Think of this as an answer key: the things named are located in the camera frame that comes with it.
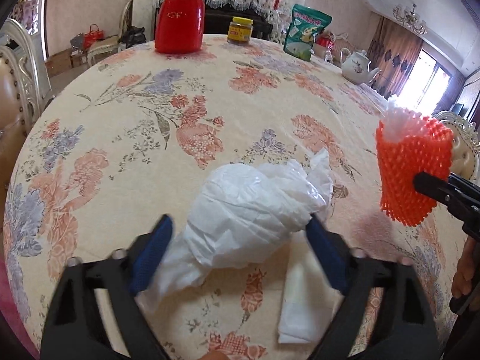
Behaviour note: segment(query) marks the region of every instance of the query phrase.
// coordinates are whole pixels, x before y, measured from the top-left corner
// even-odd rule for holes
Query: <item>glass jar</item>
[[[247,45],[250,42],[251,32],[254,30],[254,21],[244,17],[234,17],[230,22],[226,40],[232,44]]]

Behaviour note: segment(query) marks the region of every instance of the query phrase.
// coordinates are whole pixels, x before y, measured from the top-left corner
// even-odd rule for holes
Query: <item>white ceiling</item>
[[[480,66],[480,31],[460,0],[366,0],[372,10],[395,20],[392,9],[401,4],[425,20],[422,38],[447,57],[464,75]]]

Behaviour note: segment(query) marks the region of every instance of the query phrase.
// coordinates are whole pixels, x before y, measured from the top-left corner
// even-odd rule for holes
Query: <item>metal screw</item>
[[[117,249],[112,253],[114,260],[121,260],[127,257],[127,251],[125,249]]]
[[[350,253],[353,257],[356,257],[358,259],[364,259],[365,257],[367,257],[367,252],[363,249],[360,249],[359,247],[352,249]]]
[[[413,260],[410,257],[406,257],[406,256],[399,257],[398,262],[403,266],[413,265]]]
[[[83,264],[83,261],[80,257],[70,257],[67,260],[67,266],[79,266],[80,264]]]

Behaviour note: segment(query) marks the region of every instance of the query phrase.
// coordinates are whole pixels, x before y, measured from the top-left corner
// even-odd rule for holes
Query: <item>teapot handle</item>
[[[346,59],[348,59],[352,55],[351,51],[349,49],[347,49],[346,47],[344,47],[343,49],[340,50],[340,68],[343,65],[343,52],[344,51],[348,54]]]

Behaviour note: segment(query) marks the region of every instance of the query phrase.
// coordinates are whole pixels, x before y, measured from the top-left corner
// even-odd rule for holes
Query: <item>yellow jar lid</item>
[[[238,24],[245,24],[246,26],[251,26],[254,23],[254,21],[252,19],[246,19],[244,17],[237,17],[237,16],[235,16],[232,19],[232,21],[234,23],[238,23]]]

